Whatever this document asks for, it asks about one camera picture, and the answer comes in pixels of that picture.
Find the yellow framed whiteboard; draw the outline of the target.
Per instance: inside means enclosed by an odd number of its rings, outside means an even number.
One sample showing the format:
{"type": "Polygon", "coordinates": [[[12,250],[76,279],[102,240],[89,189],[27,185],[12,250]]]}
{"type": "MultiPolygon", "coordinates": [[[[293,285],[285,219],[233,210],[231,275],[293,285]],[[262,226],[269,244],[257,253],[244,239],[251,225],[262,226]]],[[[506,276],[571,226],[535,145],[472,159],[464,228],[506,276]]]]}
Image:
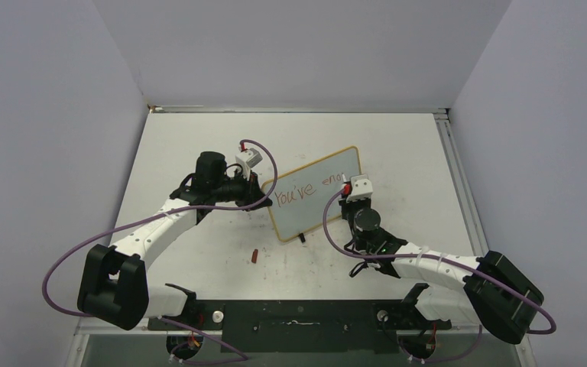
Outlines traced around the yellow framed whiteboard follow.
{"type": "Polygon", "coordinates": [[[342,189],[342,174],[349,179],[361,173],[359,150],[353,145],[263,183],[264,192],[275,187],[268,212],[278,240],[289,242],[319,228],[325,205],[342,189]]]}

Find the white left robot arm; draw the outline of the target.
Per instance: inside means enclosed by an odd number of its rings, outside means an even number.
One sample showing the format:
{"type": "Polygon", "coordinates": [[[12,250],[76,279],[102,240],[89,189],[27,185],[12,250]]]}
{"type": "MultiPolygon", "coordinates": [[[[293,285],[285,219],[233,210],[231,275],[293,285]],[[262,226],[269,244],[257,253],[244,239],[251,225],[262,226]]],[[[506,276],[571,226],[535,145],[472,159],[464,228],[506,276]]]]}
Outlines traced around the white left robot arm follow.
{"type": "Polygon", "coordinates": [[[254,148],[240,151],[235,163],[204,151],[189,174],[158,210],[154,219],[110,246],[87,253],[77,308],[92,317],[131,330],[144,318],[167,317],[178,329],[190,328],[197,308],[193,292],[175,284],[150,286],[148,269],[182,234],[200,224],[218,203],[252,211],[271,206],[254,167],[262,160],[254,148]]]}

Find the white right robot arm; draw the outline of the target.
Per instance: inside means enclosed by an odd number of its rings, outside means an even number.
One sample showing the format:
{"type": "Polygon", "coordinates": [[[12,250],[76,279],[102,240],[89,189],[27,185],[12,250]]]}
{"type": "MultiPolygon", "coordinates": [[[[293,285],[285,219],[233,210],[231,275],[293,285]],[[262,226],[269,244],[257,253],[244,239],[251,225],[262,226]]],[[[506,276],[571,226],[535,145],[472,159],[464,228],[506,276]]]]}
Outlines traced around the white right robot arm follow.
{"type": "Polygon", "coordinates": [[[556,331],[555,321],[543,308],[543,293],[501,253],[454,255],[399,238],[381,226],[369,198],[351,200],[337,193],[328,204],[339,205],[351,236],[345,245],[330,244],[357,259],[358,269],[372,268],[427,285],[403,304],[401,314],[407,325],[472,323],[509,344],[520,343],[526,335],[556,331]]]}

